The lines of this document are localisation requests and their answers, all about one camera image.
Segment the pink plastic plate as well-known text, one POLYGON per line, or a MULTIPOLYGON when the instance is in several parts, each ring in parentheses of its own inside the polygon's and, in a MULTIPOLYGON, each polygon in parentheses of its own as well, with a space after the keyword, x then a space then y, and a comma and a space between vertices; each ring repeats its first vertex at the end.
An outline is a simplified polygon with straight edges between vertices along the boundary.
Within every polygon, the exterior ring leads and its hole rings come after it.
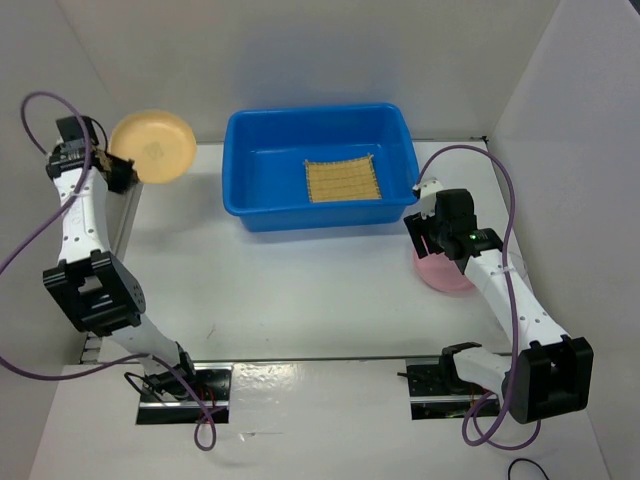
POLYGON ((413 253, 414 270, 421 280, 430 288, 441 293, 464 293, 475 289, 475 286, 458 270, 457 265, 443 253, 432 253, 419 258, 413 253))

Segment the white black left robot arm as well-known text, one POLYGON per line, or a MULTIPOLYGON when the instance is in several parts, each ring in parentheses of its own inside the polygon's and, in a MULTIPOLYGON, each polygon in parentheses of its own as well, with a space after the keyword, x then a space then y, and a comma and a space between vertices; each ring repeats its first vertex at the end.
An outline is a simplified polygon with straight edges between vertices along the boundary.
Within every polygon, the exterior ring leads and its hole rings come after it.
POLYGON ((46 172, 65 211, 61 250, 56 266, 43 273, 44 287, 78 331, 137 356, 148 391, 188 399, 199 375, 180 344, 148 318, 143 289, 108 238, 107 195, 138 184, 134 163, 100 147, 90 117, 63 117, 56 126, 61 138, 46 172))

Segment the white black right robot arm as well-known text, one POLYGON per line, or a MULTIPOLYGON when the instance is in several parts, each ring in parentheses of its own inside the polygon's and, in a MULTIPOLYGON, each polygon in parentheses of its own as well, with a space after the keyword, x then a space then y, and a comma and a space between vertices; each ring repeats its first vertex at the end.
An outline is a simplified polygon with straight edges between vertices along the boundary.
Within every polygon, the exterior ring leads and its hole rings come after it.
POLYGON ((586 408, 594 351, 545 311, 513 267, 500 236, 477 225, 466 189, 437 180, 414 187, 417 213, 404 224, 419 258, 442 254, 483 296, 511 344, 514 359, 476 342, 443 349, 438 381, 450 393, 476 384, 494 393, 511 417, 528 424, 586 408))

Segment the square bamboo woven tray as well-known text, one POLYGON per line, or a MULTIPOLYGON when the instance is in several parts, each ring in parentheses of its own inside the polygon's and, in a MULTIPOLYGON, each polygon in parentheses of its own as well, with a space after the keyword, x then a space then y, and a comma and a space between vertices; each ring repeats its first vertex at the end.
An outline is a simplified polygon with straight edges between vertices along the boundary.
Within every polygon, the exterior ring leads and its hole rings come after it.
POLYGON ((311 203, 380 200, 374 155, 331 162, 304 162, 311 203))

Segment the orange plastic plate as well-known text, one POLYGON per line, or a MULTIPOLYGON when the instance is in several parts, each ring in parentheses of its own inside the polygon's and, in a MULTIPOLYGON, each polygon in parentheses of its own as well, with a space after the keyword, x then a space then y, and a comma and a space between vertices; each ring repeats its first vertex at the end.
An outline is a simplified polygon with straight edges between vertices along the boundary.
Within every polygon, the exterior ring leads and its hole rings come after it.
POLYGON ((132 160, 143 184, 166 184, 184 175, 194 162, 197 144, 189 124, 164 110, 126 116, 113 129, 108 152, 132 160))

